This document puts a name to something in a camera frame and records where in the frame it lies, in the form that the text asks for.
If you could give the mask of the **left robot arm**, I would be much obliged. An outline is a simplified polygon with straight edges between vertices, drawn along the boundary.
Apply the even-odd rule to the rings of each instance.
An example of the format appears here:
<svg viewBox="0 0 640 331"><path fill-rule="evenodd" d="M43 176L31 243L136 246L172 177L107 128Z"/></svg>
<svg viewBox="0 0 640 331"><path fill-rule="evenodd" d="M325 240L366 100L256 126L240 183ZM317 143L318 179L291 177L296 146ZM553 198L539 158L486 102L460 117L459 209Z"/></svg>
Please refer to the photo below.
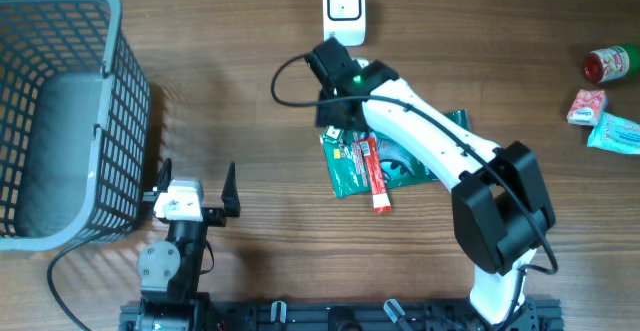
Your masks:
<svg viewBox="0 0 640 331"><path fill-rule="evenodd" d="M207 240L211 227L224 227L229 218L240 216L236 167L229 165L220 207L203 205L202 182L171 176L167 159L158 172L156 185L142 201L152 207L155 218L168 225L165 239L147 245L138 257L141 279L139 302L123 306L121 330L224 330L225 321L211 297L198 290L200 277L212 271L202 267L212 255Z"/></svg>

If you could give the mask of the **red white small packet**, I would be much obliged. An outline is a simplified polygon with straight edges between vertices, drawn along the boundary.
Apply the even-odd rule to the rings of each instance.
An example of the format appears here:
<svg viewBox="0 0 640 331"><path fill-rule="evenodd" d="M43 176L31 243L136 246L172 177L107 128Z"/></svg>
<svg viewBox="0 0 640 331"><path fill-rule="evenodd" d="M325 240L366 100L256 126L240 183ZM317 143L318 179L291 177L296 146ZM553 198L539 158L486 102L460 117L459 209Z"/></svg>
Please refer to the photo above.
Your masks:
<svg viewBox="0 0 640 331"><path fill-rule="evenodd" d="M596 126L608 104L604 90L580 90L567 114L567 122L574 125Z"/></svg>

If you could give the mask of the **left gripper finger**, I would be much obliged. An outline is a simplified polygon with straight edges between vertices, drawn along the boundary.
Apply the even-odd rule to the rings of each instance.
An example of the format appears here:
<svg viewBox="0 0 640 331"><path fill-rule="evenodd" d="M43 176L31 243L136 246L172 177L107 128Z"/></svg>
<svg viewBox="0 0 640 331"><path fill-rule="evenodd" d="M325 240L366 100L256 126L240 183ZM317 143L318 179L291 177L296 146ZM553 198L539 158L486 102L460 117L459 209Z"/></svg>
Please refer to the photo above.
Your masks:
<svg viewBox="0 0 640 331"><path fill-rule="evenodd" d="M152 188L152 191L155 194L165 192L168 189L172 179L171 173L172 173L172 160L170 158L166 158L163 161L157 173L156 182Z"/></svg>
<svg viewBox="0 0 640 331"><path fill-rule="evenodd" d="M231 162L226 175L224 187L221 194L224 213L226 217L239 217L241 205L236 184L236 166Z"/></svg>

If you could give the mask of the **light green wipes packet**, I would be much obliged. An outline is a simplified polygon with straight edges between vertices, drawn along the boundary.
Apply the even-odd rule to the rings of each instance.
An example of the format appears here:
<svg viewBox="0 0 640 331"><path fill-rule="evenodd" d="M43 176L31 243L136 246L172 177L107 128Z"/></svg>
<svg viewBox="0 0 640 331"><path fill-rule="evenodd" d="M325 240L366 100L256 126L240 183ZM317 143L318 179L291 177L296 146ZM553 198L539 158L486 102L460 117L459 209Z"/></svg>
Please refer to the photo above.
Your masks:
<svg viewBox="0 0 640 331"><path fill-rule="evenodd" d="M587 146L624 155L639 155L639 125L604 112L590 133Z"/></svg>

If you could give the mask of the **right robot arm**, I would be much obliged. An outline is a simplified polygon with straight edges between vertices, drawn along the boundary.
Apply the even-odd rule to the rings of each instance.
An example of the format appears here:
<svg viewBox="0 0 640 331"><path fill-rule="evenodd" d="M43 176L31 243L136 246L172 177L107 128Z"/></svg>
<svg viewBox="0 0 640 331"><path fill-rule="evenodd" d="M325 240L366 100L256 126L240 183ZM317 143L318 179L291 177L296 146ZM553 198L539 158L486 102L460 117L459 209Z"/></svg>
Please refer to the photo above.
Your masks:
<svg viewBox="0 0 640 331"><path fill-rule="evenodd" d="M362 65L336 39L304 55L321 85L318 120L380 132L426 166L450 192L455 238L475 264L470 303L507 329L523 305L526 275L553 275L546 239L556 217L531 149L506 147L458 126L380 60Z"/></svg>

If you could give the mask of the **green lid plastic jar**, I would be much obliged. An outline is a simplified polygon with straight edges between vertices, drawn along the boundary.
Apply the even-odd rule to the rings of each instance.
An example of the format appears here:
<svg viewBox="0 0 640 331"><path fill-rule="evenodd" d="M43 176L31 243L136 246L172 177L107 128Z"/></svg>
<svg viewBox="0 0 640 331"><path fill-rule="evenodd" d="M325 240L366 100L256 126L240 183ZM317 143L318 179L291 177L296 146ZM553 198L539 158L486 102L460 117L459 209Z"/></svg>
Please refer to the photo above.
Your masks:
<svg viewBox="0 0 640 331"><path fill-rule="evenodd" d="M639 47L622 44L591 51L584 59L583 69L586 78L595 84L634 76L639 73Z"/></svg>

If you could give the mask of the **red toothpaste tube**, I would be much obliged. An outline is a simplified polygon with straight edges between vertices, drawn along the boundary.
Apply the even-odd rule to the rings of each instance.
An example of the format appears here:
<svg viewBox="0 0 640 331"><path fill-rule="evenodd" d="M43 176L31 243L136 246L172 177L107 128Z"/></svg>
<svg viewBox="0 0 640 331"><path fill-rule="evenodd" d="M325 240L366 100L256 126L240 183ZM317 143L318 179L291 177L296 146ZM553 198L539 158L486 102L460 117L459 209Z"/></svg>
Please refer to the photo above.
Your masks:
<svg viewBox="0 0 640 331"><path fill-rule="evenodd" d="M374 211L378 214L390 212L392 207L385 185L376 140L372 137L363 138L358 141L358 144L366 164Z"/></svg>

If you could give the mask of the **green 3M gloves package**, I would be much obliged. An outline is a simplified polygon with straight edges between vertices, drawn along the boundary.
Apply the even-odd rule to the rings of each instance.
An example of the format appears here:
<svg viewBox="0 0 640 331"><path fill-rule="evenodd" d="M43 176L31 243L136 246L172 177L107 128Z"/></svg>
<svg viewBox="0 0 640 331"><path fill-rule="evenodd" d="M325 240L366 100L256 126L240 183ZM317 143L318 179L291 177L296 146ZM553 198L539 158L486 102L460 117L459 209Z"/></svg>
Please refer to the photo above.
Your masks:
<svg viewBox="0 0 640 331"><path fill-rule="evenodd" d="M388 189L438 180L438 177L416 157L383 133L343 130L339 142L325 140L323 133L320 135L320 143L324 150L333 192L337 198L370 192L366 164L357 144L360 139L367 136L376 139L385 185Z"/></svg>

